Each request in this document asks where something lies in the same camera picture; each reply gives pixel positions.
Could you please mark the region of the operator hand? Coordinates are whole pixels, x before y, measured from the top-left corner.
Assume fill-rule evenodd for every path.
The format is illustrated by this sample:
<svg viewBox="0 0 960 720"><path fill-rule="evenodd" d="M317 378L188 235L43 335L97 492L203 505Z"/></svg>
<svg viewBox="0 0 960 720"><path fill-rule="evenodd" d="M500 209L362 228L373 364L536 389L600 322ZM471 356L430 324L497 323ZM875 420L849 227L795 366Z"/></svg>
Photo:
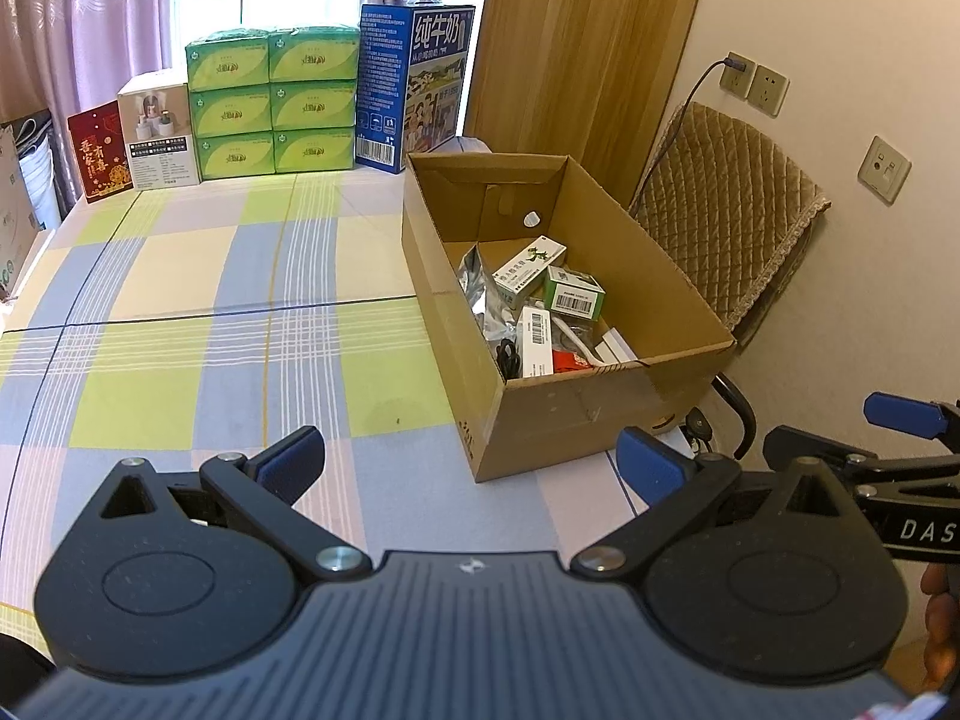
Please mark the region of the operator hand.
<svg viewBox="0 0 960 720"><path fill-rule="evenodd" d="M923 688L939 689L958 665L958 601L950 593L947 567L929 564L921 592L928 597Z"/></svg>

